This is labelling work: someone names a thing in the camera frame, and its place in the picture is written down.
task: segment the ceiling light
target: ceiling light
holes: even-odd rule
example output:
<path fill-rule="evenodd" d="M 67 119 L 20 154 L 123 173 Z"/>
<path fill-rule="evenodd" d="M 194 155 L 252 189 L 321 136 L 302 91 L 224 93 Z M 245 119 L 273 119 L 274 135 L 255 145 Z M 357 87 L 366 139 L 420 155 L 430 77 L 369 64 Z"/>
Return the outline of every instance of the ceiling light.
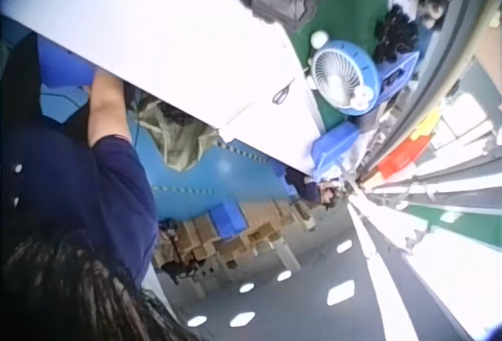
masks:
<path fill-rule="evenodd" d="M 457 219 L 462 216 L 462 212 L 454 212 L 449 210 L 448 212 L 444 212 L 439 220 L 447 223 L 454 223 Z"/>
<path fill-rule="evenodd" d="M 338 253 L 343 253 L 343 252 L 347 251 L 350 247 L 352 247 L 352 241 L 349 239 L 348 241 L 345 241 L 345 242 L 339 244 L 336 247 L 336 251 Z"/>
<path fill-rule="evenodd" d="M 345 281 L 343 284 L 335 286 L 328 292 L 328 306 L 343 302 L 354 296 L 354 280 Z"/>
<path fill-rule="evenodd" d="M 252 282 L 249 282 L 249 283 L 241 286 L 241 288 L 238 290 L 238 292 L 240 292 L 242 294 L 244 292 L 250 292 L 253 289 L 254 289 L 254 284 Z"/>
<path fill-rule="evenodd" d="M 231 320 L 230 326 L 232 328 L 243 327 L 253 319 L 254 315 L 254 312 L 243 312 Z"/>
<path fill-rule="evenodd" d="M 291 277 L 291 270 L 285 270 L 277 276 L 277 281 L 284 281 Z"/>
<path fill-rule="evenodd" d="M 204 324 L 206 321 L 207 321 L 207 317 L 205 317 L 205 316 L 196 316 L 196 317 L 193 317 L 192 319 L 190 319 L 187 322 L 187 325 L 190 328 L 195 328 L 195 327 L 198 327 L 199 325 Z"/>

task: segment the blue bin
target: blue bin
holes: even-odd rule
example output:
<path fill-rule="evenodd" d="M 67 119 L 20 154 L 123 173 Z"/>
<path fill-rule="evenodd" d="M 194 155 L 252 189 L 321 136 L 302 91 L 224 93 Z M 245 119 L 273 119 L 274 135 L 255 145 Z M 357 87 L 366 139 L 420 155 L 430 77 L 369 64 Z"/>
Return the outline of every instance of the blue bin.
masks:
<path fill-rule="evenodd" d="M 418 51 L 400 54 L 395 63 L 384 61 L 376 66 L 382 82 L 380 95 L 373 109 L 392 98 L 406 86 L 415 72 L 418 56 Z"/>
<path fill-rule="evenodd" d="M 312 144 L 312 158 L 315 163 L 313 177 L 318 180 L 321 175 L 337 165 L 337 159 L 348 151 L 359 136 L 359 128 L 343 122 L 321 136 Z"/>
<path fill-rule="evenodd" d="M 209 216 L 221 238 L 232 238 L 248 228 L 246 218 L 236 202 L 224 202 L 209 210 Z"/>

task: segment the white table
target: white table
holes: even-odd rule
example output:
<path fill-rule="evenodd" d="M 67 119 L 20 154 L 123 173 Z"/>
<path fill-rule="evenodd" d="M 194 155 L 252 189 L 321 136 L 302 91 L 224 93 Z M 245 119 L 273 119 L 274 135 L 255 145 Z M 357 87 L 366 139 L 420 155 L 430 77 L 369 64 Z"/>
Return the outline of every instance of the white table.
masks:
<path fill-rule="evenodd" d="M 323 130 L 286 33 L 239 0 L 3 0 L 3 13 L 301 171 Z M 270 102 L 293 78 L 286 101 Z"/>

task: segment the person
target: person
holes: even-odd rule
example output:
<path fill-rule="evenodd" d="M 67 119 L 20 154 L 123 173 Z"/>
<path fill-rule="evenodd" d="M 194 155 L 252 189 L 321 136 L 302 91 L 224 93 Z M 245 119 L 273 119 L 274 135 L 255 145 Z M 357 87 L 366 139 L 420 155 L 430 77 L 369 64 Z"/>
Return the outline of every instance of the person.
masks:
<path fill-rule="evenodd" d="M 60 124 L 42 115 L 40 66 L 30 34 L 11 52 L 1 82 L 4 332 L 198 339 L 140 288 L 158 223 L 131 144 L 122 80 L 96 69 L 89 102 Z"/>
<path fill-rule="evenodd" d="M 336 191 L 330 182 L 316 183 L 310 176 L 288 167 L 286 169 L 286 182 L 295 187 L 298 196 L 315 205 L 324 205 L 326 209 L 332 208 L 336 203 Z"/>

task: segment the black hair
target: black hair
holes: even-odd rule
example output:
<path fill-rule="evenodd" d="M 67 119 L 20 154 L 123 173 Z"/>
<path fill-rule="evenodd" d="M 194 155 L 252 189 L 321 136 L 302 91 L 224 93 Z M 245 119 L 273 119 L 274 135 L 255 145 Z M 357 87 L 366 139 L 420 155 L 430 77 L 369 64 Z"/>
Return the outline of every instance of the black hair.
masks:
<path fill-rule="evenodd" d="M 19 339 L 195 341 L 126 268 L 77 233 L 2 235 L 2 320 Z"/>
<path fill-rule="evenodd" d="M 331 200 L 329 202 L 323 202 L 322 205 L 324 206 L 324 208 L 326 210 L 330 210 L 330 209 L 334 208 L 335 205 L 337 204 L 338 197 L 337 197 L 337 192 L 336 192 L 335 188 L 328 187 L 328 188 L 326 188 L 326 190 L 329 190 L 333 194 L 333 197 L 331 198 Z"/>

